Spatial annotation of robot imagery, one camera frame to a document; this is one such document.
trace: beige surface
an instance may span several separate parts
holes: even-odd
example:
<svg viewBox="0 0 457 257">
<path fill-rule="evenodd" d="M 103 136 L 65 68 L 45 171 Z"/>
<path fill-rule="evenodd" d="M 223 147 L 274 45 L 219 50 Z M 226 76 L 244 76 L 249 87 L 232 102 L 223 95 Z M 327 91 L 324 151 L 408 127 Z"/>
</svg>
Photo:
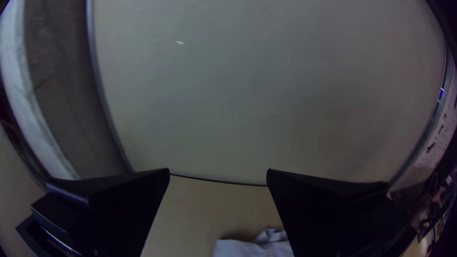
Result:
<svg viewBox="0 0 457 257">
<path fill-rule="evenodd" d="M 44 193 L 31 180 L 0 128 L 0 245 L 8 257 L 32 256 L 16 226 L 32 214 L 30 204 Z"/>
<path fill-rule="evenodd" d="M 282 227 L 268 188 L 171 176 L 142 257 L 210 257 L 217 239 L 266 227 Z"/>
<path fill-rule="evenodd" d="M 423 0 L 96 0 L 94 20 L 136 171 L 388 181 L 443 72 L 443 36 Z"/>
<path fill-rule="evenodd" d="M 417 242 L 417 237 L 414 238 L 402 257 L 426 257 L 427 248 L 431 245 L 431 242 L 430 233 L 428 233 L 420 243 Z"/>
</svg>

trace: white fabric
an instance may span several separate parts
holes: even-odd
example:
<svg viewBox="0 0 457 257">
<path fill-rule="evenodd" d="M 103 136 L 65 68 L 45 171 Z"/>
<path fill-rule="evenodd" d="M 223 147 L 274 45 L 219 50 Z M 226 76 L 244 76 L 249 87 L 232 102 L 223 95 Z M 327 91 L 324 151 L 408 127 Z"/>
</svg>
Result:
<svg viewBox="0 0 457 257">
<path fill-rule="evenodd" d="M 252 242 L 218 240 L 214 257 L 294 257 L 283 229 L 267 228 Z"/>
</svg>

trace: curved metal edge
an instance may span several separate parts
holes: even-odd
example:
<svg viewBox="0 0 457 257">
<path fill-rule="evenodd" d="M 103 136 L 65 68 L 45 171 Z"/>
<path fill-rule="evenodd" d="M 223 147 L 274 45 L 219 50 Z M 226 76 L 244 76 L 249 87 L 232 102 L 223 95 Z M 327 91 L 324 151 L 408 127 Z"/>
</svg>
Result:
<svg viewBox="0 0 457 257">
<path fill-rule="evenodd" d="M 105 97 L 105 90 L 103 89 L 103 83 L 101 80 L 101 74 L 99 69 L 99 63 L 97 59 L 97 47 L 95 44 L 95 21 L 94 21 L 94 0 L 87 0 L 86 1 L 86 24 L 87 24 L 87 36 L 88 36 L 88 44 L 89 44 L 89 55 L 90 61 L 92 63 L 92 70 L 95 77 L 95 85 L 97 87 L 98 98 L 100 99 L 103 112 L 105 113 L 105 117 L 107 119 L 109 130 L 111 131 L 111 135 L 114 138 L 115 144 L 118 147 L 122 160 L 124 161 L 125 166 L 128 169 L 128 173 L 135 172 L 125 154 L 124 148 L 122 147 L 122 143 L 114 127 L 113 118 L 109 111 L 108 102 Z"/>
<path fill-rule="evenodd" d="M 395 173 L 393 178 L 388 182 L 390 186 L 397 183 L 400 180 L 400 178 L 402 177 L 402 175 L 404 175 L 404 173 L 407 171 L 407 169 L 413 164 L 413 161 L 419 156 L 420 151 L 422 150 L 428 137 L 430 136 L 433 127 L 438 122 L 438 114 L 441 112 L 441 110 L 444 106 L 444 104 L 441 104 L 442 99 L 446 98 L 447 91 L 449 90 L 449 88 L 447 87 L 447 84 L 450 79 L 451 62 L 453 61 L 450 47 L 447 43 L 445 43 L 445 44 L 446 44 L 446 46 L 445 46 L 445 54 L 444 54 L 443 77 L 441 79 L 440 93 L 438 94 L 438 97 L 437 97 L 437 103 L 428 118 L 427 125 L 426 125 L 424 131 L 422 132 L 419 141 L 414 146 L 412 152 L 409 154 L 406 161 L 398 169 L 398 171 Z"/>
<path fill-rule="evenodd" d="M 56 178 L 80 179 L 52 136 L 32 93 L 25 45 L 22 41 L 25 33 L 22 28 L 26 4 L 24 0 L 11 1 L 1 15 L 0 64 L 6 97 L 28 146 L 47 172 Z"/>
</svg>

